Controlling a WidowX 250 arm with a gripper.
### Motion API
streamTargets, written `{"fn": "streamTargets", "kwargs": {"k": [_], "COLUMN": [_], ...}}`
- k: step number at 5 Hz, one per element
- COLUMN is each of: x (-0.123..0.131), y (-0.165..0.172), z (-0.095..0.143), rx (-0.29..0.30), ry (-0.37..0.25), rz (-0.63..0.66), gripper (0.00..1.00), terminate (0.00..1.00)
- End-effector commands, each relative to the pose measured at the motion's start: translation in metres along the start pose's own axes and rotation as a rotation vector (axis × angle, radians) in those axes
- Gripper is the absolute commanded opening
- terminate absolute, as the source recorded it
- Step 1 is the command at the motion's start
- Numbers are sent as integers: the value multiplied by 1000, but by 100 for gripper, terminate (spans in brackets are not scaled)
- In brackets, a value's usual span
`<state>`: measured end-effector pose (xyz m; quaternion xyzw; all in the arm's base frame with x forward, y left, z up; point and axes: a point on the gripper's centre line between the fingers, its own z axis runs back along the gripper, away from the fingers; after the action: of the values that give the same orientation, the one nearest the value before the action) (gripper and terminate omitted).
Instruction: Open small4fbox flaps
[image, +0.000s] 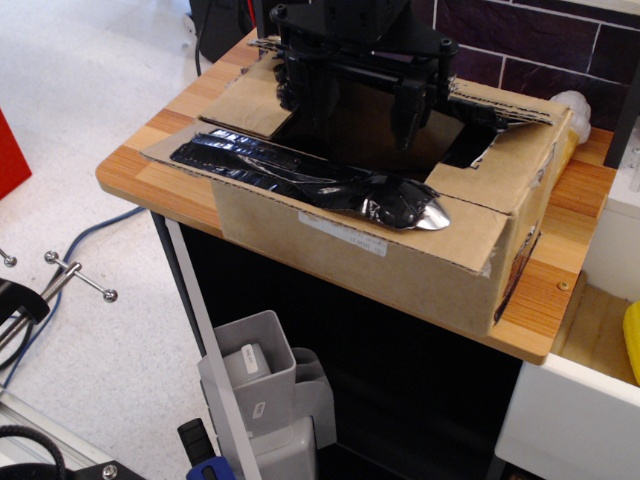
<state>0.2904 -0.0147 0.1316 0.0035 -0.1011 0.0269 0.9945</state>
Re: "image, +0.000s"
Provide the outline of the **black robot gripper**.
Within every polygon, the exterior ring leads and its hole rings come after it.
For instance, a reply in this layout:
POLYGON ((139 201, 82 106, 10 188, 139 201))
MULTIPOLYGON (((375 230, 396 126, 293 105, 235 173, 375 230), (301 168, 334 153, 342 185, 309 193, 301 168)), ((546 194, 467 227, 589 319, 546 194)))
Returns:
POLYGON ((412 147, 435 95, 451 91, 450 64, 458 44, 418 18, 408 1, 279 4, 269 17, 297 102, 288 131, 296 149, 330 155, 330 117, 339 86, 327 71, 394 87, 391 130, 397 151, 412 147))

